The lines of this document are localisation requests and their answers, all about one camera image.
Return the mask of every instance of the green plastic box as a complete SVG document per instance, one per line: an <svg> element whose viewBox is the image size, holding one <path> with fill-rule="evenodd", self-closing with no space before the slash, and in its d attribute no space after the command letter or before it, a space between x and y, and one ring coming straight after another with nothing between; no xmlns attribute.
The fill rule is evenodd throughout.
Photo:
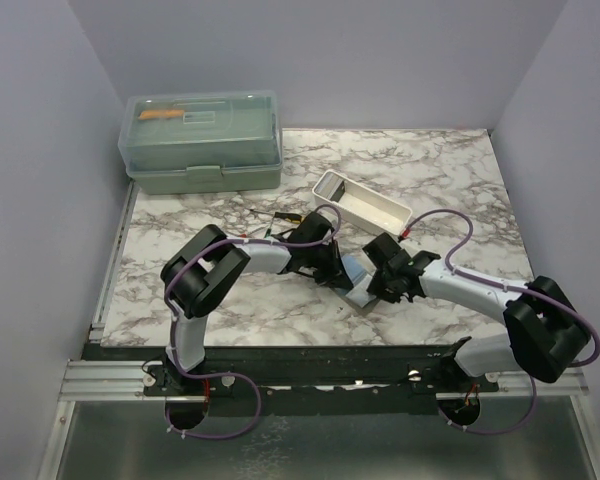
<svg viewBox="0 0 600 480"><path fill-rule="evenodd" d="M270 91L132 97L118 148L148 194L280 185L282 133Z"/></svg>

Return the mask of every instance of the screw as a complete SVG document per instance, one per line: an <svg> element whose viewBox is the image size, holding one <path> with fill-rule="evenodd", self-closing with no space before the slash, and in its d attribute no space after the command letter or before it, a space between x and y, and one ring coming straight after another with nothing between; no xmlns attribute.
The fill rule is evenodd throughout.
<svg viewBox="0 0 600 480"><path fill-rule="evenodd" d="M422 375L417 370L411 370L409 371L408 378L410 382L419 382L422 380Z"/></svg>

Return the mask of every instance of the white plastic container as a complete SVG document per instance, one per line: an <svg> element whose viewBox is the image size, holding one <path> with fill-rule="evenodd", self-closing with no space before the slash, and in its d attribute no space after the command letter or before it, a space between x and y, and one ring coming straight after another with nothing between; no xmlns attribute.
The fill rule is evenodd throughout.
<svg viewBox="0 0 600 480"><path fill-rule="evenodd" d="M313 187L313 195L316 205L328 203L337 207L343 220L374 235L400 235L413 214L409 207L334 170L324 172Z"/></svg>

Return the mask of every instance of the gray wall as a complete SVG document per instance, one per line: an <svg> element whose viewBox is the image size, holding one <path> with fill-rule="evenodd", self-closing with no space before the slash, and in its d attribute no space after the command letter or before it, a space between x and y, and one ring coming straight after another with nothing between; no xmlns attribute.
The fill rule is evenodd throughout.
<svg viewBox="0 0 600 480"><path fill-rule="evenodd" d="M0 0L0 480L35 477L95 307L121 110L64 0Z"/></svg>
<svg viewBox="0 0 600 480"><path fill-rule="evenodd" d="M119 96L272 88L286 126L488 127L565 0L69 0Z"/></svg>
<svg viewBox="0 0 600 480"><path fill-rule="evenodd" d="M570 0L493 136L537 273L600 331L600 0ZM586 369L600 422L600 361Z"/></svg>

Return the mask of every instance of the marble countertop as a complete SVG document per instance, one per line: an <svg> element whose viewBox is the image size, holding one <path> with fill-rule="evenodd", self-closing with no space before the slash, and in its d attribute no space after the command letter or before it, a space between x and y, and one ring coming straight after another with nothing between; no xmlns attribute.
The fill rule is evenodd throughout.
<svg viewBox="0 0 600 480"><path fill-rule="evenodd" d="M311 189L334 169L410 206L461 210L475 222L472 241L456 263L508 278L531 278L531 269L487 132L484 130L285 130L282 184L276 190L203 195L138 193L122 259L105 312L102 346L164 346L169 311L159 278L164 263L209 223L225 232L251 232L268 224L248 208L307 213ZM274 224L274 231L289 224ZM465 232L461 219L441 215L418 225L409 250L445 253ZM263 231L255 234L262 236ZM345 223L343 253L364 258L369 234ZM211 314L206 345L404 345L452 343L504 327L445 301L381 302L362 316L311 279L243 275Z"/></svg>

